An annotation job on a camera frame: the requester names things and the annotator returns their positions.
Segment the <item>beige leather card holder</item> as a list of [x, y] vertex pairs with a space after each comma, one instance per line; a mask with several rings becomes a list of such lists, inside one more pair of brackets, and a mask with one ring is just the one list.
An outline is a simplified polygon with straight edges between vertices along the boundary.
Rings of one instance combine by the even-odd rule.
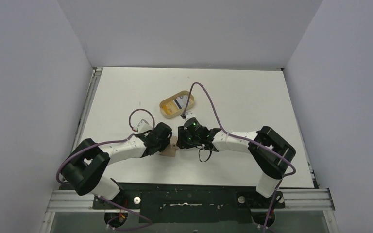
[[176, 152], [178, 150], [178, 147], [176, 145], [177, 141], [178, 141], [178, 137], [172, 136], [170, 138], [170, 142], [167, 145], [167, 147], [162, 152], [160, 152], [159, 155], [166, 156], [166, 157], [175, 157]]

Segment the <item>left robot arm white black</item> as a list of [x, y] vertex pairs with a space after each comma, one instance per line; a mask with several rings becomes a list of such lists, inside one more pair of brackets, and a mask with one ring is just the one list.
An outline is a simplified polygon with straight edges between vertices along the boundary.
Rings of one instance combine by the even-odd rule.
[[125, 196], [119, 185], [104, 175], [107, 166], [162, 152], [171, 137], [172, 128], [160, 122], [153, 129], [131, 134], [123, 140], [96, 143], [87, 138], [60, 165], [56, 180], [61, 183], [60, 177], [63, 177], [79, 196], [91, 193], [105, 198], [110, 207], [119, 208], [124, 204]]

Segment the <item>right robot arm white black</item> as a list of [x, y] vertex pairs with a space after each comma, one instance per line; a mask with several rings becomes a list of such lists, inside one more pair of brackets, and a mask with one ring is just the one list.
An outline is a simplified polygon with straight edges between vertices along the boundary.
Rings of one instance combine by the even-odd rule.
[[268, 206], [281, 181], [296, 172], [291, 164], [296, 155], [295, 148], [268, 126], [258, 131], [231, 133], [222, 128], [208, 129], [193, 117], [178, 127], [176, 145], [180, 149], [198, 148], [210, 153], [250, 154], [262, 170], [254, 193], [254, 202], [259, 207]]

